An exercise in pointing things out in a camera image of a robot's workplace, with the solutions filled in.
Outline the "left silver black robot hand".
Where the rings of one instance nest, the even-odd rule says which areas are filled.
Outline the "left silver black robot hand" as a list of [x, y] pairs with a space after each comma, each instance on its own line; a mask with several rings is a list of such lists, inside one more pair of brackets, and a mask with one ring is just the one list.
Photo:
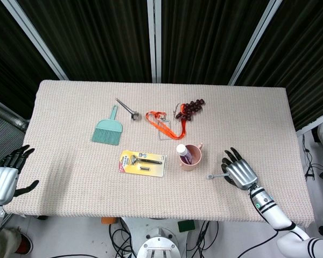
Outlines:
[[33, 152], [34, 148], [25, 145], [0, 160], [0, 206], [9, 204], [14, 197], [32, 191], [39, 184], [39, 181], [35, 180], [28, 187], [17, 188], [20, 173]]

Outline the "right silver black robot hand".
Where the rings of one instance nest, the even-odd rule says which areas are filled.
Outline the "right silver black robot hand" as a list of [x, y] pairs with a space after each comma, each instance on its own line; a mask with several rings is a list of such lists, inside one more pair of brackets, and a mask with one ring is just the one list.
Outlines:
[[225, 180], [241, 190], [249, 190], [258, 183], [258, 177], [248, 162], [233, 147], [225, 150], [221, 161], [221, 169]]

